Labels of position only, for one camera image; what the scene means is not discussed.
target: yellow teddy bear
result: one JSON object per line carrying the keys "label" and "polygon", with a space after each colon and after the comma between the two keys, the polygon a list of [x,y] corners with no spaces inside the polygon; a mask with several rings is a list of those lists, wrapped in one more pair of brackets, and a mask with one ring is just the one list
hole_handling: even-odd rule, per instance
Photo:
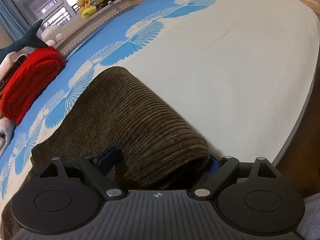
{"label": "yellow teddy bear", "polygon": [[102,3],[104,0],[78,0],[77,5],[81,8],[79,13],[82,19],[88,19],[90,16],[97,12],[97,5]]}
{"label": "yellow teddy bear", "polygon": [[90,0],[78,0],[77,1],[77,6],[80,7],[80,9],[79,9],[80,14],[82,14],[84,9],[89,8],[91,6],[90,2],[91,2]]}

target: bed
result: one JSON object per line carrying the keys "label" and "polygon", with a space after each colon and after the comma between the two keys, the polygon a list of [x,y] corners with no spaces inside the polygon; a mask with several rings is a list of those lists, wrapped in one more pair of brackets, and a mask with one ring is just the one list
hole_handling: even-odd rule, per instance
{"label": "bed", "polygon": [[90,82],[123,66],[207,140],[214,155],[278,163],[310,97],[320,23],[299,0],[146,0],[68,55],[0,158],[0,209]]}

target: feather pattern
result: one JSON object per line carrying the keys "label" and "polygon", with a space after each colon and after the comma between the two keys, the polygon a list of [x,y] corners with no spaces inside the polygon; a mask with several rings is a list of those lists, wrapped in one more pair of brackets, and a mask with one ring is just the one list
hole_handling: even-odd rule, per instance
{"label": "feather pattern", "polygon": [[77,69],[73,77],[69,80],[69,88],[73,87],[74,84],[83,76],[84,73],[92,68],[93,63],[90,60],[84,62],[80,68]]}
{"label": "feather pattern", "polygon": [[2,167],[2,171],[0,174],[0,193],[1,193],[2,199],[4,199],[4,196],[7,193],[10,172],[11,172],[11,162],[9,163],[9,161],[7,161]]}
{"label": "feather pattern", "polygon": [[159,21],[155,21],[149,24],[144,29],[140,30],[129,41],[113,51],[109,56],[104,58],[101,62],[101,66],[110,66],[117,63],[121,59],[129,57],[134,52],[139,51],[146,44],[150,43],[154,38],[159,35],[160,31],[164,28],[164,24]]}
{"label": "feather pattern", "polygon": [[26,133],[19,133],[17,140],[16,140],[16,143],[14,144],[14,147],[13,147],[12,156],[13,157],[17,156],[26,144],[27,144],[27,134]]}
{"label": "feather pattern", "polygon": [[176,18],[188,15],[192,12],[201,11],[213,5],[216,0],[192,0],[187,5],[178,8],[172,13],[164,16],[164,18]]}
{"label": "feather pattern", "polygon": [[43,118],[50,112],[52,109],[61,101],[61,99],[64,97],[65,92],[63,90],[58,91],[55,93],[42,107],[33,122],[33,124],[30,126],[29,129],[29,136],[33,133],[33,131],[36,129],[38,125],[42,122]]}
{"label": "feather pattern", "polygon": [[145,17],[142,21],[146,21],[146,20],[154,21],[154,20],[157,20],[157,19],[167,15],[168,13],[174,11],[177,8],[178,8],[178,6],[172,6],[170,8],[160,10],[160,11],[158,11],[156,13],[153,13],[153,14]]}
{"label": "feather pattern", "polygon": [[19,154],[14,159],[14,170],[17,175],[21,174],[24,167],[31,156],[31,150],[36,146],[36,141],[40,134],[41,125],[39,125],[32,135],[29,137],[28,142],[25,144],[23,149],[19,152]]}
{"label": "feather pattern", "polygon": [[64,97],[44,120],[44,126],[47,129],[57,126],[66,116],[66,101]]}
{"label": "feather pattern", "polygon": [[143,28],[147,27],[151,23],[152,23],[151,20],[139,21],[139,22],[135,23],[134,25],[132,25],[129,28],[129,30],[127,30],[127,32],[125,33],[125,36],[127,38],[130,38],[130,37],[134,36],[136,33],[138,33],[140,30],[142,30]]}
{"label": "feather pattern", "polygon": [[81,93],[86,89],[86,87],[90,84],[93,80],[94,75],[94,68],[88,71],[85,75],[83,75],[77,83],[71,88],[70,92],[66,97],[66,113],[68,114],[73,105],[75,104],[76,100],[79,98]]}
{"label": "feather pattern", "polygon": [[112,52],[113,50],[115,50],[116,48],[118,48],[119,46],[121,46],[124,43],[124,41],[116,41],[106,47],[104,47],[103,49],[100,49],[98,52],[96,52],[89,60],[92,63],[97,63],[98,60],[103,59],[104,57],[108,56],[108,54],[110,52]]}

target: metal screw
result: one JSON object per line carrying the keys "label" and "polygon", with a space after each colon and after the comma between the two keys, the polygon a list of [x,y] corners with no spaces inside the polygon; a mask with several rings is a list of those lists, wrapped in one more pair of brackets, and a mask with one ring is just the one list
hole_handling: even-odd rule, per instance
{"label": "metal screw", "polygon": [[205,188],[200,188],[195,191],[195,195],[198,197],[207,197],[210,195],[210,191]]}
{"label": "metal screw", "polygon": [[122,191],[118,188],[111,188],[107,190],[106,194],[109,197],[119,197],[122,194]]}

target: blue curtain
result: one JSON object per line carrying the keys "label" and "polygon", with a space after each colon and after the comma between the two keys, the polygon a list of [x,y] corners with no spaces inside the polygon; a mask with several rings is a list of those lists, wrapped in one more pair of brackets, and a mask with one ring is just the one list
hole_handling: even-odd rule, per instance
{"label": "blue curtain", "polygon": [[0,12],[0,24],[3,25],[13,41],[21,39],[30,26],[12,1],[0,0]]}

